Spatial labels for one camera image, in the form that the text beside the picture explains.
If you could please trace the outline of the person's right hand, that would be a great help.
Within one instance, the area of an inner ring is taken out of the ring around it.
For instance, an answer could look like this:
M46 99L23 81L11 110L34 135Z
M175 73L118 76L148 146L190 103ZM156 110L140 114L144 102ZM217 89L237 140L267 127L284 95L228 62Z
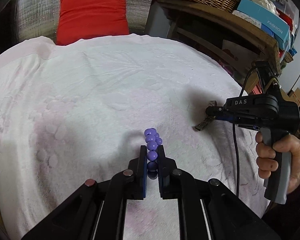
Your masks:
M287 193L290 194L300 186L300 139L293 135L287 135L283 139L277 141L273 147L267 146L263 142L261 132L256 134L256 153L258 158L258 175L262 179L270 177L271 173L279 167L277 161L274 160L276 152L292 154L292 165L290 171L290 179Z

